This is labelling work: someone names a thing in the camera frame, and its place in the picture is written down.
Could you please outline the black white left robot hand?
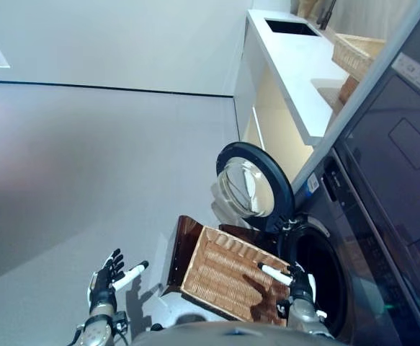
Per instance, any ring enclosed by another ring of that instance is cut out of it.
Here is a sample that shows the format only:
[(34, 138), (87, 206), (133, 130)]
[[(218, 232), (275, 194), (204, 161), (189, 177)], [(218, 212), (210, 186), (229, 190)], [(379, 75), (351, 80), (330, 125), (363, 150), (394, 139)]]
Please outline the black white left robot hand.
[(116, 249), (102, 267), (92, 274), (87, 288), (90, 313), (102, 304), (109, 304), (116, 310), (116, 292), (139, 277), (148, 268), (149, 262), (144, 260), (127, 271), (123, 270), (124, 265), (123, 254), (120, 249)]

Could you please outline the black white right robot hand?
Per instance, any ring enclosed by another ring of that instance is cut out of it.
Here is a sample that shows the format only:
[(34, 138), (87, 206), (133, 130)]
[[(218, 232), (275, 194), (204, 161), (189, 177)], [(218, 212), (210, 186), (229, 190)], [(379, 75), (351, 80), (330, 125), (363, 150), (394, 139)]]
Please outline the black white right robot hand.
[(312, 274), (307, 273), (299, 263), (288, 265), (288, 273), (283, 273), (281, 270), (274, 269), (263, 262), (258, 262), (257, 267), (268, 276), (290, 288), (294, 298), (305, 299), (312, 303), (316, 302), (315, 278)]

